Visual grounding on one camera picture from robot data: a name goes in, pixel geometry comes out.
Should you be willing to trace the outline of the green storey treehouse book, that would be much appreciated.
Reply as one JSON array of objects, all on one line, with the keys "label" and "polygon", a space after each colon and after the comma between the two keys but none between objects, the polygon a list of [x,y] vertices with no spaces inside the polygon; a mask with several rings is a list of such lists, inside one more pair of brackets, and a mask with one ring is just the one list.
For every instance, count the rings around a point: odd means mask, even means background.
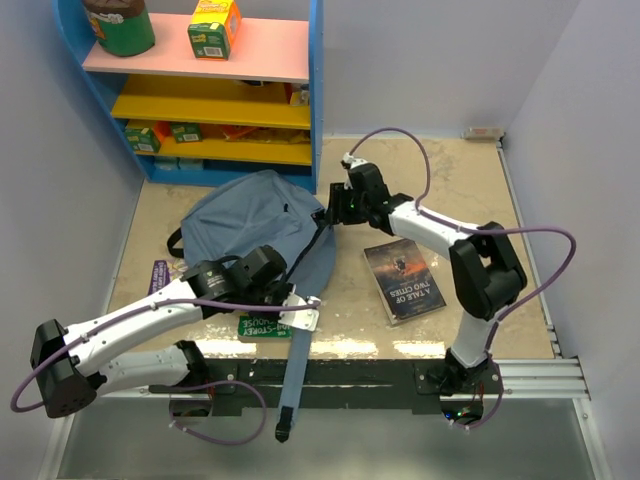
[{"label": "green storey treehouse book", "polygon": [[274,319],[245,313],[239,316],[237,335],[242,340],[251,341],[288,339],[291,337],[291,329]]}]

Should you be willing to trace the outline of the blue student backpack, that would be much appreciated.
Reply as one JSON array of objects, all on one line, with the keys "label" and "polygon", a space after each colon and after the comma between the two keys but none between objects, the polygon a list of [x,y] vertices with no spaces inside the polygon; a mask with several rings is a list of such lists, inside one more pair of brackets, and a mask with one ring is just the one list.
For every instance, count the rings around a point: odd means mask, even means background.
[{"label": "blue student backpack", "polygon": [[337,246],[326,208],[273,170],[249,174],[197,202],[167,240],[185,261],[197,297],[237,304],[246,289],[272,281],[319,296],[333,273]]}]

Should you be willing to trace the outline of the Tale of Two Cities book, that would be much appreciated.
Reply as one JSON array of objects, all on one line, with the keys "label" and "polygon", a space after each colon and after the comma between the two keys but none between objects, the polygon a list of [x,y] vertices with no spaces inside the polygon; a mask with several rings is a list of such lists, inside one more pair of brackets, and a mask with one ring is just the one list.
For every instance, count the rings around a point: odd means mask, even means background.
[{"label": "Tale of Two Cities book", "polygon": [[400,239],[369,247],[364,257],[391,326],[443,309],[446,301],[417,244]]}]

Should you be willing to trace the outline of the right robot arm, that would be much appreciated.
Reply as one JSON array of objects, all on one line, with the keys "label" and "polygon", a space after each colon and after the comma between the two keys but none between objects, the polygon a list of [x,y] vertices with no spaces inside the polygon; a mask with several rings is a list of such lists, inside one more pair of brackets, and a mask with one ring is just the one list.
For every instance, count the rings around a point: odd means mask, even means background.
[{"label": "right robot arm", "polygon": [[463,314],[443,363],[427,377],[441,395],[469,392],[489,368],[498,316],[515,304],[527,286],[527,276],[506,231],[496,222],[458,224],[418,205],[409,195],[391,194],[379,168],[364,159],[348,156],[341,165],[348,179],[330,185],[330,224],[367,223],[449,261]]}]

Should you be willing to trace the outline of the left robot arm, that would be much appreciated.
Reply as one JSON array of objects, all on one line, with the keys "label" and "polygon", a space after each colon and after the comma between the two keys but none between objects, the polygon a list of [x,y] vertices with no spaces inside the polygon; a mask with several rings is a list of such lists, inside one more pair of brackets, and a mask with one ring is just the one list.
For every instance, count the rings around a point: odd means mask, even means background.
[{"label": "left robot arm", "polygon": [[108,315],[62,326],[41,324],[31,366],[50,418],[69,416],[108,393],[138,386],[200,390],[210,374],[199,348],[181,340],[146,353],[134,347],[219,313],[272,313],[292,286],[285,259],[260,246],[244,257],[201,261],[155,293]]}]

